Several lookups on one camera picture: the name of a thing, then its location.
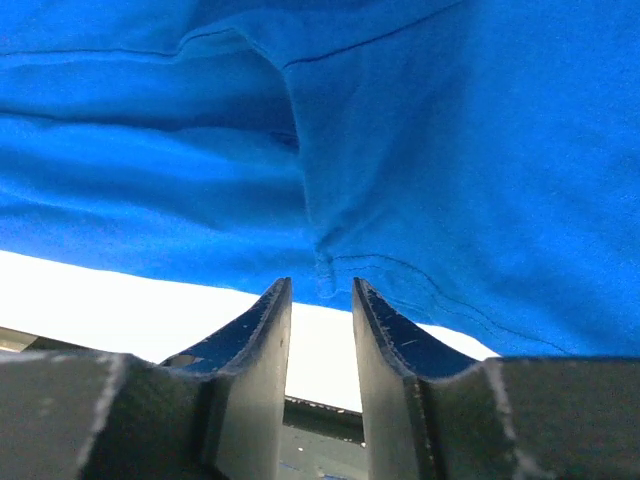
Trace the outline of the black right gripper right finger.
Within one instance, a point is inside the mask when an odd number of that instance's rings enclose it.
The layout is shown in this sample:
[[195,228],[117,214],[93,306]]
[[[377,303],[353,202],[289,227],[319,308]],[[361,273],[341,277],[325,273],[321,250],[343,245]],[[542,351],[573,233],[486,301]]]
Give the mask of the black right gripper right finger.
[[635,479],[639,362],[475,360],[353,284],[373,479]]

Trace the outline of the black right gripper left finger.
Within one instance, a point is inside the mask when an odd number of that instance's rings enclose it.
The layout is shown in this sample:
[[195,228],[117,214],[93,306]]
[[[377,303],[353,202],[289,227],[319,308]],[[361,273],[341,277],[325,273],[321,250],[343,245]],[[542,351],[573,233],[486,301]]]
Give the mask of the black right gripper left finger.
[[89,349],[1,357],[5,479],[273,479],[292,283],[161,364]]

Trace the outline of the blue t shirt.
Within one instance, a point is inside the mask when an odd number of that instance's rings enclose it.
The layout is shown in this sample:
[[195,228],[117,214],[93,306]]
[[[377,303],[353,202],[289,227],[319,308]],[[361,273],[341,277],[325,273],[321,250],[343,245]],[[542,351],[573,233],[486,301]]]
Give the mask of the blue t shirt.
[[639,5],[5,1],[1,247],[635,356]]

